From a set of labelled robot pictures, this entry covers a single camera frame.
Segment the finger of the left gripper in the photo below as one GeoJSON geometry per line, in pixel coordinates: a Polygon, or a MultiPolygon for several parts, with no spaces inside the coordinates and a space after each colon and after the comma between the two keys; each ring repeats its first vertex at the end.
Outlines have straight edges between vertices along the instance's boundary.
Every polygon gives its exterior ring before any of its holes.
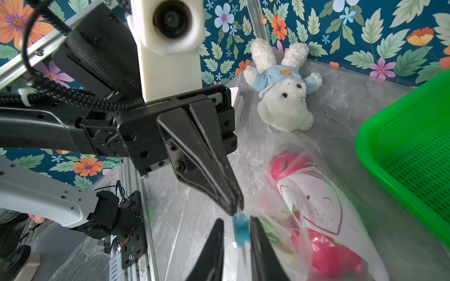
{"type": "Polygon", "coordinates": [[[205,98],[190,104],[189,109],[212,160],[206,165],[206,171],[219,195],[218,203],[225,211],[244,210],[244,195],[227,158],[213,101],[205,98]]]}
{"type": "MultiPolygon", "coordinates": [[[[212,160],[190,109],[176,108],[160,114],[157,124],[177,179],[206,194],[223,209],[206,171],[206,165],[211,164],[212,160]]],[[[225,212],[229,216],[236,214],[236,211],[225,212]]]]}

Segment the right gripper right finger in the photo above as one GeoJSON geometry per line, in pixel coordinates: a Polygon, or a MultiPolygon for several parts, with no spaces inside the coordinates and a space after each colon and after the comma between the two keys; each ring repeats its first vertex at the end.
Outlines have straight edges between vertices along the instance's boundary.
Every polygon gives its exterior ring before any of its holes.
{"type": "Polygon", "coordinates": [[[250,244],[252,281],[289,281],[257,217],[250,218],[250,244]]]}

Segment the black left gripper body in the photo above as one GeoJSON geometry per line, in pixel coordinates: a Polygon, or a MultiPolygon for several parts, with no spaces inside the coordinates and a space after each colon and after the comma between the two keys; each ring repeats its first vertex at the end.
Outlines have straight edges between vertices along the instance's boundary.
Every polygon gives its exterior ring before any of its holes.
{"type": "Polygon", "coordinates": [[[237,89],[223,85],[151,102],[129,111],[92,112],[78,123],[93,153],[128,157],[141,175],[174,165],[185,173],[211,166],[237,148],[237,89]]]}

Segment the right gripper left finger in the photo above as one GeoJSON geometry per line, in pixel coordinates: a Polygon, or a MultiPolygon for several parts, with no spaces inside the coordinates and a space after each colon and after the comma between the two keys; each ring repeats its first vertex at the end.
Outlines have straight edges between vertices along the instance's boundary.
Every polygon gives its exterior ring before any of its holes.
{"type": "Polygon", "coordinates": [[[218,218],[187,281],[221,281],[225,257],[224,221],[218,218]]]}

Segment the pink dragon fruit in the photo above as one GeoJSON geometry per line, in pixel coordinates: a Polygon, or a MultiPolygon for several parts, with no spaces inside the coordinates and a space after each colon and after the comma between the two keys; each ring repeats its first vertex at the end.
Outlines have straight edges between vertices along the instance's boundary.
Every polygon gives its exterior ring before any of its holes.
{"type": "Polygon", "coordinates": [[[311,273],[317,277],[340,277],[345,274],[360,275],[362,258],[344,245],[313,229],[307,229],[312,247],[311,273]]]}
{"type": "Polygon", "coordinates": [[[284,151],[270,159],[266,168],[266,178],[268,181],[277,182],[312,165],[313,160],[308,153],[284,151]]]}

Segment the clear zip-top bag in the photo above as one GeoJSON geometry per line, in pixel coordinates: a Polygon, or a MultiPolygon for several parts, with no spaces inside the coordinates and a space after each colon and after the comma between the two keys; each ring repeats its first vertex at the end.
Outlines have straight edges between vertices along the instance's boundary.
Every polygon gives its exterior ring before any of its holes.
{"type": "Polygon", "coordinates": [[[263,175],[270,159],[284,151],[308,153],[313,165],[277,181],[268,181],[249,199],[244,217],[260,219],[278,260],[292,281],[387,281],[389,274],[346,188],[320,158],[316,146],[293,133],[269,136],[263,175]],[[311,273],[312,247],[307,229],[346,246],[363,261],[363,272],[340,277],[311,273]]]}

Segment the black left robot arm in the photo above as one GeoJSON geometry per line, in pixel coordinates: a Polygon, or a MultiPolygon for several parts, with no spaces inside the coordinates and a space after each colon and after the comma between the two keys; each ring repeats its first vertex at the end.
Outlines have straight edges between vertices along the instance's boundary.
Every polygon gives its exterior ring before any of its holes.
{"type": "Polygon", "coordinates": [[[29,93],[1,94],[1,146],[127,156],[138,172],[172,165],[177,179],[228,215],[244,197],[227,155],[236,149],[230,90],[202,87],[202,1],[120,1],[123,24],[99,3],[69,27],[49,1],[31,1],[21,37],[29,93]],[[82,69],[117,94],[70,89],[36,71],[28,41],[43,18],[63,36],[82,69]]]}

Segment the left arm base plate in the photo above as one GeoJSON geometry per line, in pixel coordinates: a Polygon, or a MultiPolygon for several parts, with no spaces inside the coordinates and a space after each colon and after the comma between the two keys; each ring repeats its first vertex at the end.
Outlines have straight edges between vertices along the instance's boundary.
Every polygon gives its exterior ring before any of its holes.
{"type": "Polygon", "coordinates": [[[131,193],[128,201],[122,204],[114,193],[103,191],[102,194],[107,196],[110,234],[118,236],[118,243],[121,245],[121,265],[123,269],[127,269],[146,253],[141,194],[138,191],[131,193]]]}

